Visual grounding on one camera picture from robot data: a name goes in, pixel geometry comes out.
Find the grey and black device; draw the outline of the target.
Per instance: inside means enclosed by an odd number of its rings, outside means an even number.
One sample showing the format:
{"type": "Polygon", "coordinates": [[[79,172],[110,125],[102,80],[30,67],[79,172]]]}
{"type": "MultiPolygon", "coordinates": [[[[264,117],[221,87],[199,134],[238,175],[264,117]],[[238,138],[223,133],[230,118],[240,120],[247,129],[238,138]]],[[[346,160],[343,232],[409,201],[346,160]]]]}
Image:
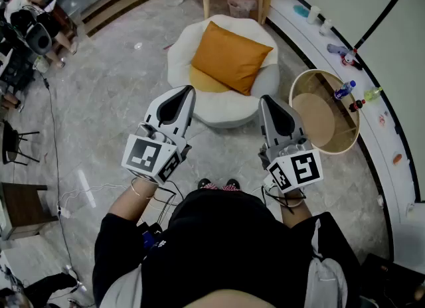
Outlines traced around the grey and black device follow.
{"type": "Polygon", "coordinates": [[[38,55],[44,56],[52,47],[51,37],[40,23],[36,23],[29,28],[25,40],[29,48],[38,55]]]}

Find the pink mesh waste basket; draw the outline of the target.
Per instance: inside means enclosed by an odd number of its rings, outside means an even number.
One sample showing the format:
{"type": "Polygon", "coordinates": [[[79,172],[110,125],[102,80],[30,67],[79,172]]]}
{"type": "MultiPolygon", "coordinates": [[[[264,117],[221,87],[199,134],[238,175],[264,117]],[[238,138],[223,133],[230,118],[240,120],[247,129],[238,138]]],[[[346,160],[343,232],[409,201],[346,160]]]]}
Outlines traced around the pink mesh waste basket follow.
{"type": "Polygon", "coordinates": [[[256,10],[256,0],[227,0],[229,13],[231,17],[238,19],[247,19],[250,12],[256,10]]]}

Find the blue-labelled drink bottle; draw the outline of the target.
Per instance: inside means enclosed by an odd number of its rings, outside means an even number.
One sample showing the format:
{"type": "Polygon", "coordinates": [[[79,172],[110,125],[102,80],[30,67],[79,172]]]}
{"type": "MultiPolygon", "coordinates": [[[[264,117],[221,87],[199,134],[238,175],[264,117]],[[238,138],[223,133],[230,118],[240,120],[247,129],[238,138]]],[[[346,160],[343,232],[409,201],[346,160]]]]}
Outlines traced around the blue-labelled drink bottle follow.
{"type": "Polygon", "coordinates": [[[350,82],[344,83],[339,89],[334,91],[334,98],[336,100],[341,100],[345,96],[348,96],[353,88],[356,86],[356,82],[354,80],[351,80],[350,82]]]}

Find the person's red checked trousers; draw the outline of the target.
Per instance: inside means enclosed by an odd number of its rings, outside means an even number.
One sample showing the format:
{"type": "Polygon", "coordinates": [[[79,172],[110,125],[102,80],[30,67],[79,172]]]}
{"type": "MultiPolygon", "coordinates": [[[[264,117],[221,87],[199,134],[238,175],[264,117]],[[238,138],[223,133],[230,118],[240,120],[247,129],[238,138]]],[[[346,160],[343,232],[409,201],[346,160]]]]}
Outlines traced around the person's red checked trousers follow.
{"type": "Polygon", "coordinates": [[[239,191],[239,188],[234,186],[233,184],[225,185],[223,187],[218,187],[215,184],[208,183],[203,186],[203,189],[209,189],[209,190],[221,190],[221,191],[239,191]]]}

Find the round wooden basket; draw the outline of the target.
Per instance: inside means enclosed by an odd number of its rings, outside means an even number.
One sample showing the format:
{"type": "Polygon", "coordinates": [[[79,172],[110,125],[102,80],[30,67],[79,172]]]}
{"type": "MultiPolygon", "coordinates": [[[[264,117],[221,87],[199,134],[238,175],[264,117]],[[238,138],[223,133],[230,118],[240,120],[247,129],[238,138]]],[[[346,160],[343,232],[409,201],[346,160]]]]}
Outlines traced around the round wooden basket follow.
{"type": "Polygon", "coordinates": [[[311,69],[294,80],[289,93],[289,104],[301,116],[311,144],[330,155],[350,150],[359,136],[359,110],[349,110],[357,99],[352,93],[341,100],[333,96],[344,83],[330,72],[311,69]]]}

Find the dark brown wooden stool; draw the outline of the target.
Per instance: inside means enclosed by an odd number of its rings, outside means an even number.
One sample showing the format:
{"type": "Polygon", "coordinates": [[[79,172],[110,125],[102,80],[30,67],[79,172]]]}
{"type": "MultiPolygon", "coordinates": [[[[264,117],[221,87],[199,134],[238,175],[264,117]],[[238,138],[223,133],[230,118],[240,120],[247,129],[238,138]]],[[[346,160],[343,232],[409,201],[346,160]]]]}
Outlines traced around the dark brown wooden stool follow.
{"type": "Polygon", "coordinates": [[[3,241],[16,240],[37,235],[47,224],[58,221],[44,211],[39,191],[47,191],[46,185],[0,183],[0,208],[4,216],[0,224],[3,241]]]}

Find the purple toy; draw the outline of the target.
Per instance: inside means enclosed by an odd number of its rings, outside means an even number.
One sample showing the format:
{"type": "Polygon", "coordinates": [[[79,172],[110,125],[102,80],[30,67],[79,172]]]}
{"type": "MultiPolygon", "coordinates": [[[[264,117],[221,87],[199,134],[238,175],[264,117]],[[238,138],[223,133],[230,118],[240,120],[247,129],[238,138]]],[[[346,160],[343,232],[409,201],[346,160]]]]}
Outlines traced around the purple toy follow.
{"type": "Polygon", "coordinates": [[[347,49],[344,46],[336,46],[334,44],[328,44],[327,51],[331,54],[338,54],[339,56],[345,56],[349,52],[349,49],[347,49]]]}

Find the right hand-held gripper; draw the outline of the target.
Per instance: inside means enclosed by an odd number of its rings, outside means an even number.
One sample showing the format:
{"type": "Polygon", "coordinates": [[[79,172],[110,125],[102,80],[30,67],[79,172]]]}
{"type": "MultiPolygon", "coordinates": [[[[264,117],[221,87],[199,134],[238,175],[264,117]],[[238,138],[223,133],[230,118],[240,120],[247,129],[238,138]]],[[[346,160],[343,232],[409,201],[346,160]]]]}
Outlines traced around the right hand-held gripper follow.
{"type": "Polygon", "coordinates": [[[323,180],[319,150],[305,135],[299,114],[283,100],[262,96],[258,103],[260,128],[266,141],[259,152],[267,190],[284,194],[323,180]]]}

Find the white egg-shaped seat cushion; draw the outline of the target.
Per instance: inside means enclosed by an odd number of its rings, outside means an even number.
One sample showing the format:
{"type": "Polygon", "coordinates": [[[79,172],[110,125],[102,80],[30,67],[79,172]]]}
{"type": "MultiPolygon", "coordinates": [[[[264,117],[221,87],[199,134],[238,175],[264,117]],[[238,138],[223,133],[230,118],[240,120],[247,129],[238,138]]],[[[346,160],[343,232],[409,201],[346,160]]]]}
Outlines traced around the white egg-shaped seat cushion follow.
{"type": "Polygon", "coordinates": [[[278,47],[266,30],[253,19],[235,19],[226,15],[214,15],[199,23],[187,26],[167,53],[167,81],[172,87],[192,85],[197,99],[194,116],[210,127],[239,127],[256,117],[259,98],[278,93],[280,73],[278,47]],[[191,66],[191,61],[201,43],[209,23],[237,35],[272,47],[251,88],[249,96],[235,90],[212,92],[206,82],[213,79],[191,66]]]}

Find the white curved ledge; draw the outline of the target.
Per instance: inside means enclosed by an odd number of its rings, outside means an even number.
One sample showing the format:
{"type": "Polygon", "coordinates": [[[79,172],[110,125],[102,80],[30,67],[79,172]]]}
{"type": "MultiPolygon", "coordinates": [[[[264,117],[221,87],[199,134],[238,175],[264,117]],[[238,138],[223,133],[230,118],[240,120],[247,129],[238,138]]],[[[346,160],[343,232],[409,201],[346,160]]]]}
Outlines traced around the white curved ledge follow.
{"type": "MultiPolygon", "coordinates": [[[[342,81],[357,83],[352,95],[361,99],[374,84],[365,70],[343,66],[337,54],[327,51],[328,44],[341,46],[342,42],[331,33],[319,34],[320,21],[310,25],[293,6],[296,0],[271,0],[268,18],[282,30],[294,44],[321,70],[332,73],[342,81]]],[[[392,230],[394,261],[406,268],[425,274],[425,203],[416,202],[414,180],[407,155],[399,134],[396,133],[394,116],[382,98],[378,98],[359,111],[359,135],[364,141],[383,189],[392,230]],[[385,117],[385,126],[379,124],[379,116],[385,117]],[[402,154],[397,165],[392,164],[396,153],[402,154]]]]}

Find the orange pillow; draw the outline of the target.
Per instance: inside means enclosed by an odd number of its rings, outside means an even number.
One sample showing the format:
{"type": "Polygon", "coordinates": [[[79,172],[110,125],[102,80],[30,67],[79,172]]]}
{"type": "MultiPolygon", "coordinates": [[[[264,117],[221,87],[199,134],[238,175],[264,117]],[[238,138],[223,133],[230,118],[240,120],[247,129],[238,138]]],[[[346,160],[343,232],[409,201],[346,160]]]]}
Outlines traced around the orange pillow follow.
{"type": "Polygon", "coordinates": [[[191,61],[190,81],[200,91],[237,91],[245,96],[273,50],[210,22],[191,61]]]}

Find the green drink bottle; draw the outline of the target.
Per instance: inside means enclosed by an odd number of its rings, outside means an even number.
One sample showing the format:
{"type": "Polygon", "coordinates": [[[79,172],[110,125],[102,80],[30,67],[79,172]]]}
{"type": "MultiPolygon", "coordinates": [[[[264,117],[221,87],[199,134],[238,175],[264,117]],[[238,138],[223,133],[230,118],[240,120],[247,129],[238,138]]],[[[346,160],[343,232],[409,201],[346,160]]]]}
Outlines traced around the green drink bottle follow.
{"type": "Polygon", "coordinates": [[[364,99],[366,102],[371,102],[381,96],[382,87],[374,87],[364,92],[364,99]]]}

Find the person's black shirt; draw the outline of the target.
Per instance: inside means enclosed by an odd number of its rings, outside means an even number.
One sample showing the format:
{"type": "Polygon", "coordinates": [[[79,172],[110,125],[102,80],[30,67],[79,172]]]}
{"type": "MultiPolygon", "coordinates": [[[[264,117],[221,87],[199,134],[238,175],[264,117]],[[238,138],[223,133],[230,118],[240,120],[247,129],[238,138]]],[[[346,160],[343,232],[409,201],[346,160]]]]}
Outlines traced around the person's black shirt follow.
{"type": "Polygon", "coordinates": [[[97,308],[183,308],[218,290],[253,295],[275,308],[303,308],[313,258],[337,262],[347,306],[360,296],[360,265],[328,212],[288,228],[241,191],[200,189],[177,206],[148,250],[135,222],[107,214],[95,245],[97,308]]]}

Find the black waist-mounted device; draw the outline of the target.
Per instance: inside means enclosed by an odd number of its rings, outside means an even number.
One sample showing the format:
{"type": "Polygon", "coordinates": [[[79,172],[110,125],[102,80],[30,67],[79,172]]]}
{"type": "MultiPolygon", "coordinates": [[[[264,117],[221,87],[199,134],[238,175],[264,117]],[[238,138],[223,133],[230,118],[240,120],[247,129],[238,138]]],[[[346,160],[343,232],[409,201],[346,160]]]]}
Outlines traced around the black waist-mounted device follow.
{"type": "Polygon", "coordinates": [[[141,228],[143,236],[143,248],[148,250],[157,242],[158,237],[162,234],[163,230],[157,222],[151,225],[143,222],[139,227],[141,228]]]}

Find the red and white toy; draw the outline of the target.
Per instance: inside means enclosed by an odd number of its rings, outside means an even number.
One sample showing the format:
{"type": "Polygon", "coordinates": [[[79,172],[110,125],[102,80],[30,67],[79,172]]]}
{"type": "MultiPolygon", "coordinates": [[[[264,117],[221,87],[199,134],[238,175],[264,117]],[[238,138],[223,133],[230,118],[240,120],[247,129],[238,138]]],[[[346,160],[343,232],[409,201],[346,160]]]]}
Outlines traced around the red and white toy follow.
{"type": "Polygon", "coordinates": [[[341,56],[341,63],[345,66],[352,66],[357,70],[362,70],[362,65],[355,60],[357,49],[349,50],[347,53],[341,56]]]}

